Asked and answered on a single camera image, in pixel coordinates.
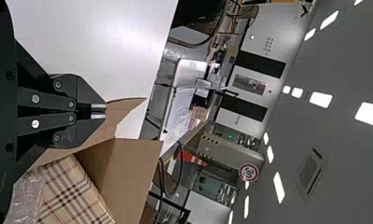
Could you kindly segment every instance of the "warning sign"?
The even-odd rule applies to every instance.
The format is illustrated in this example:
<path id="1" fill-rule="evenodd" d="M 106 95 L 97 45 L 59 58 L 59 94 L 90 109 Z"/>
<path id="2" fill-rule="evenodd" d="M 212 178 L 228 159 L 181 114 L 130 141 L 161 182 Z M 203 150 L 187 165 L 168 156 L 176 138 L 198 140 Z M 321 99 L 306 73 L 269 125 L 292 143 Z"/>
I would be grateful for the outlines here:
<path id="1" fill-rule="evenodd" d="M 243 181 L 256 182 L 259 178 L 259 170 L 253 164 L 244 164 L 239 169 L 239 177 Z"/>

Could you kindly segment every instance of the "white panel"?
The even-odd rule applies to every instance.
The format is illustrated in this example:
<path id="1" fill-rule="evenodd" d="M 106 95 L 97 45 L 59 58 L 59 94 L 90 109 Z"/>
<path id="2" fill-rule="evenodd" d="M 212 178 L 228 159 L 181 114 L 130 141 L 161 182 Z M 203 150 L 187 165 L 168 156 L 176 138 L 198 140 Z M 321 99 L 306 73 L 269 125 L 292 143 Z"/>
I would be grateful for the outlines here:
<path id="1" fill-rule="evenodd" d="M 356 5 L 360 4 L 360 3 L 362 3 L 363 1 L 364 1 L 364 0 L 355 0 L 354 5 L 356 6 Z"/>
<path id="2" fill-rule="evenodd" d="M 244 219 L 248 218 L 250 213 L 250 196 L 246 196 L 244 199 Z"/>
<path id="3" fill-rule="evenodd" d="M 296 97 L 296 98 L 300 98 L 303 94 L 303 90 L 301 88 L 294 88 L 292 90 L 292 96 Z"/>
<path id="4" fill-rule="evenodd" d="M 279 203 L 282 203 L 285 197 L 285 191 L 283 188 L 282 178 L 280 177 L 279 172 L 277 172 L 276 175 L 274 175 L 273 183 L 277 194 L 277 200 Z"/>
<path id="5" fill-rule="evenodd" d="M 306 33 L 306 35 L 305 35 L 305 41 L 308 40 L 308 39 L 310 39 L 310 38 L 312 38 L 314 36 L 316 30 L 317 29 L 314 28 L 314 29 L 310 30 L 308 33 Z"/>
<path id="6" fill-rule="evenodd" d="M 363 102 L 355 119 L 373 125 L 373 104 Z"/>
<path id="7" fill-rule="evenodd" d="M 310 98 L 310 103 L 323 108 L 328 108 L 332 101 L 332 95 L 314 91 Z"/>
<path id="8" fill-rule="evenodd" d="M 269 142 L 269 135 L 268 135 L 268 133 L 265 133 L 265 134 L 263 135 L 263 141 L 265 142 L 265 145 L 268 144 L 268 142 Z"/>
<path id="9" fill-rule="evenodd" d="M 284 86 L 284 88 L 283 88 L 283 93 L 288 94 L 290 91 L 291 91 L 291 87 L 289 87 L 289 86 Z"/>
<path id="10" fill-rule="evenodd" d="M 105 101 L 149 98 L 177 1 L 7 3 L 16 38 L 48 73 L 80 75 Z M 122 121 L 117 137 L 138 138 L 146 107 Z"/>
<path id="11" fill-rule="evenodd" d="M 274 154 L 273 154 L 273 149 L 271 148 L 271 146 L 268 147 L 267 155 L 268 155 L 269 163 L 272 163 L 274 160 Z"/>
<path id="12" fill-rule="evenodd" d="M 332 13 L 328 18 L 326 18 L 323 23 L 321 23 L 320 30 L 324 30 L 324 28 L 328 25 L 330 25 L 332 22 L 336 20 L 338 17 L 338 11 Z"/>

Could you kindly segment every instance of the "black panel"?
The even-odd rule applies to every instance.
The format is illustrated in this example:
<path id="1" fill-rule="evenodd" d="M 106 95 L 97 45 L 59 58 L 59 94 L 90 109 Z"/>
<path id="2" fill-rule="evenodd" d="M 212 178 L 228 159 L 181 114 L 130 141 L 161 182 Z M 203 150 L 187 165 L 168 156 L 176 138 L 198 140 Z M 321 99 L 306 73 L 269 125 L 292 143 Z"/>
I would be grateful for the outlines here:
<path id="1" fill-rule="evenodd" d="M 268 109 L 264 106 L 256 105 L 228 95 L 224 95 L 221 102 L 221 107 L 260 122 L 263 121 L 266 112 L 268 112 Z"/>
<path id="2" fill-rule="evenodd" d="M 237 55 L 236 65 L 270 77 L 280 78 L 286 63 L 240 50 Z"/>

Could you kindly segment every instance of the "air vent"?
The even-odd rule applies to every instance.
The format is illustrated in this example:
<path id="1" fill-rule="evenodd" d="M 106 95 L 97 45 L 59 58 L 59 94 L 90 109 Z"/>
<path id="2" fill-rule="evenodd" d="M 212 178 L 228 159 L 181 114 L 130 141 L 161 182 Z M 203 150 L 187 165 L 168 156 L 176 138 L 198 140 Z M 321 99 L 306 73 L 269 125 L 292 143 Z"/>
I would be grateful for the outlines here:
<path id="1" fill-rule="evenodd" d="M 302 162 L 298 173 L 297 188 L 304 200 L 308 200 L 317 188 L 328 158 L 317 148 L 312 148 Z"/>

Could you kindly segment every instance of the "metal bolt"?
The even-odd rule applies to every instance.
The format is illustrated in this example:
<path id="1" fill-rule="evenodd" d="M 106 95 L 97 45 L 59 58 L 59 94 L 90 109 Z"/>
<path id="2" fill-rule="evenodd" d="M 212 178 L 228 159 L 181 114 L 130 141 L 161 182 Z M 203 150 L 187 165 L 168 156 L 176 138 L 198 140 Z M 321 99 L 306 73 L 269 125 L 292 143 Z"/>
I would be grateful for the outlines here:
<path id="1" fill-rule="evenodd" d="M 15 74 L 13 74 L 13 72 L 11 72 L 11 71 L 7 71 L 6 72 L 6 77 L 7 77 L 8 80 L 13 80 L 13 79 L 15 79 Z"/>
<path id="2" fill-rule="evenodd" d="M 32 128 L 37 129 L 39 127 L 39 121 L 38 119 L 35 119 L 32 121 Z"/>
<path id="3" fill-rule="evenodd" d="M 55 142 L 60 142 L 62 140 L 62 137 L 59 134 L 56 134 L 54 137 Z"/>
<path id="4" fill-rule="evenodd" d="M 55 87 L 60 89 L 62 87 L 62 83 L 60 81 L 55 82 Z"/>
<path id="5" fill-rule="evenodd" d="M 12 143 L 6 144 L 6 152 L 13 152 L 15 146 Z"/>
<path id="6" fill-rule="evenodd" d="M 34 94 L 32 96 L 32 102 L 35 103 L 35 104 L 38 104 L 39 103 L 39 95 Z"/>

